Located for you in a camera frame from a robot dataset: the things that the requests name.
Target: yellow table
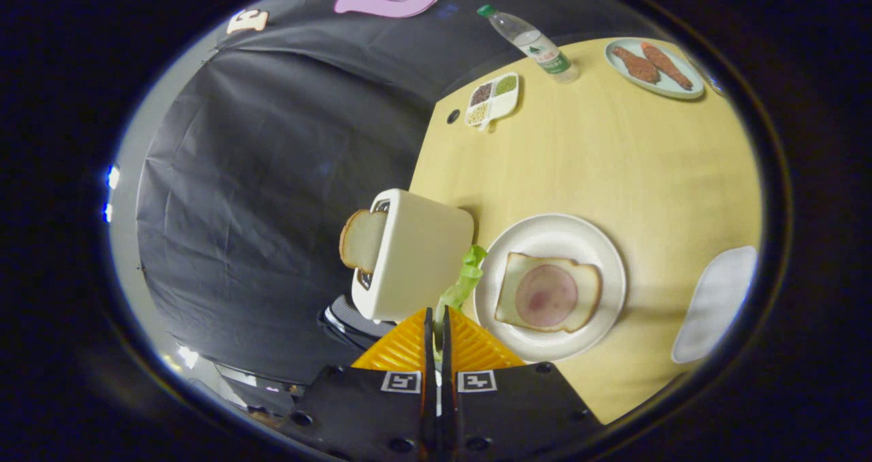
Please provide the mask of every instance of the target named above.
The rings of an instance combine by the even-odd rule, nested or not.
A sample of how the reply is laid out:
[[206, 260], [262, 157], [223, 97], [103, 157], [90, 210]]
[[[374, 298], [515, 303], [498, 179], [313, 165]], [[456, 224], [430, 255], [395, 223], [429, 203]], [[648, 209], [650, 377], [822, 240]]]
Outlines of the yellow table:
[[[670, 353], [694, 286], [722, 251], [759, 249], [762, 224], [753, 151], [728, 100], [708, 87], [695, 101], [648, 92], [607, 64], [608, 41], [562, 48], [580, 68], [571, 84], [523, 59], [446, 96], [410, 188], [469, 211], [485, 248], [539, 213], [582, 217], [612, 239], [627, 273], [623, 313], [595, 347], [557, 362], [602, 422], [692, 366]], [[484, 132], [467, 127], [471, 92], [510, 71], [521, 77], [514, 114]], [[455, 108], [461, 117], [446, 123]], [[471, 302], [463, 311], [474, 318]]]

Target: plastic water bottle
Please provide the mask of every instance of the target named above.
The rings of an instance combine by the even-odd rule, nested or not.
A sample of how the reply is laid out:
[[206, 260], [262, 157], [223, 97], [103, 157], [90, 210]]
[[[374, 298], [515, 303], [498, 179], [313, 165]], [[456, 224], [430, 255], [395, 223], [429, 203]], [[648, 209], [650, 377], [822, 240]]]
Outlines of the plastic water bottle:
[[524, 19], [499, 12], [491, 5], [483, 5], [478, 12], [490, 20], [493, 29], [538, 63], [554, 80], [569, 83], [578, 78], [578, 68], [560, 48]]

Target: bread slice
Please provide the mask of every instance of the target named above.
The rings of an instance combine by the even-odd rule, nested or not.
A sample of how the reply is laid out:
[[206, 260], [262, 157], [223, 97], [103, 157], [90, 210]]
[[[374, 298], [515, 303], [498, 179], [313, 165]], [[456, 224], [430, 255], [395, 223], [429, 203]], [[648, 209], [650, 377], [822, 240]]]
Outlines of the bread slice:
[[[573, 282], [577, 295], [573, 294]], [[572, 333], [591, 319], [601, 293], [602, 278], [594, 264], [509, 253], [493, 318], [536, 331]]]
[[339, 236], [339, 257], [349, 268], [371, 273], [376, 268], [379, 248], [387, 223], [386, 211], [358, 210], [349, 217]]

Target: lettuce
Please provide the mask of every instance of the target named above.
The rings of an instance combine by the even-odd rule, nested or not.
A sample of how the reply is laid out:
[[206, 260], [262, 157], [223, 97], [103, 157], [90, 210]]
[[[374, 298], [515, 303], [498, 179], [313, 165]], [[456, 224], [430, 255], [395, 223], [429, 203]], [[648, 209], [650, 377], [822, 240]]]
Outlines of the lettuce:
[[463, 256], [460, 278], [454, 285], [449, 286], [448, 290], [442, 292], [442, 295], [439, 295], [439, 304], [433, 314], [433, 332], [436, 334], [437, 344], [442, 344], [442, 320], [444, 319], [445, 306], [461, 310], [461, 305], [479, 284], [479, 279], [484, 274], [479, 266], [482, 265], [486, 255], [488, 252], [480, 245], [470, 247], [468, 253]]

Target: plate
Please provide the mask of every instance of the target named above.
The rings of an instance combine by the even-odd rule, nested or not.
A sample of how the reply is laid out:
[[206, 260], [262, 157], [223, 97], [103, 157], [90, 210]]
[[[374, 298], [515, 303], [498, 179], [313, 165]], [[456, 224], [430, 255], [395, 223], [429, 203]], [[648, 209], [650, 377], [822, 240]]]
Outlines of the plate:
[[[543, 333], [493, 319], [508, 254], [537, 258], [570, 258], [595, 264], [602, 276], [600, 303], [591, 320], [575, 332]], [[527, 362], [549, 362], [582, 353], [605, 337], [623, 307], [627, 279], [621, 255], [597, 226], [584, 219], [547, 213], [521, 220], [505, 229], [488, 249], [484, 275], [473, 292], [479, 323]]]
[[629, 80], [630, 82], [638, 86], [644, 87], [645, 89], [648, 89], [650, 91], [660, 93], [660, 95], [675, 97], [679, 99], [694, 99], [703, 95], [703, 80], [700, 75], [697, 74], [697, 71], [694, 70], [694, 68], [691, 67], [691, 65], [688, 64], [684, 59], [676, 55], [676, 53], [673, 53], [672, 51], [664, 48], [663, 46], [656, 45], [653, 42], [651, 42], [652, 45], [656, 46], [660, 49], [661, 52], [665, 53], [666, 56], [669, 57], [669, 59], [672, 61], [672, 63], [675, 64], [675, 67], [679, 69], [679, 72], [684, 74], [685, 77], [688, 77], [688, 79], [694, 84], [694, 88], [689, 91], [685, 90], [684, 87], [679, 86], [679, 84], [675, 80], [673, 80], [671, 77], [669, 77], [669, 75], [666, 75], [663, 72], [660, 72], [660, 81], [658, 81], [657, 84], [651, 84], [645, 82], [644, 80], [636, 79], [636, 77], [630, 75], [627, 71], [627, 66], [623, 64], [622, 59], [617, 58], [617, 56], [614, 55], [614, 53], [611, 51], [615, 46], [622, 46], [626, 48], [629, 52], [633, 53], [633, 55], [645, 58], [644, 53], [642, 53], [642, 41], [651, 42], [651, 40], [646, 40], [643, 37], [622, 37], [622, 39], [620, 40], [614, 40], [605, 46], [605, 59], [608, 61], [608, 64], [614, 67], [614, 70], [619, 71], [621, 75], [626, 77], [627, 80]]
[[[496, 87], [499, 85], [499, 81], [503, 80], [507, 77], [514, 77], [514, 87], [510, 91], [500, 93], [499, 95], [496, 93]], [[481, 102], [473, 104], [473, 96], [476, 95], [476, 91], [479, 87], [490, 86], [491, 89], [489, 91], [488, 97], [483, 99]], [[507, 74], [499, 75], [499, 77], [488, 80], [482, 84], [476, 86], [473, 89], [473, 92], [469, 95], [469, 104], [467, 105], [467, 114], [465, 117], [467, 126], [474, 127], [482, 124], [484, 121], [492, 121], [497, 118], [507, 117], [514, 111], [514, 108], [518, 105], [518, 93], [520, 92], [520, 77], [515, 72], [510, 72]], [[479, 121], [474, 121], [471, 116], [473, 113], [476, 113], [477, 110], [483, 110], [483, 117]]]
[[701, 359], [717, 345], [745, 302], [756, 266], [757, 250], [751, 245], [723, 251], [711, 260], [672, 346], [673, 362]]

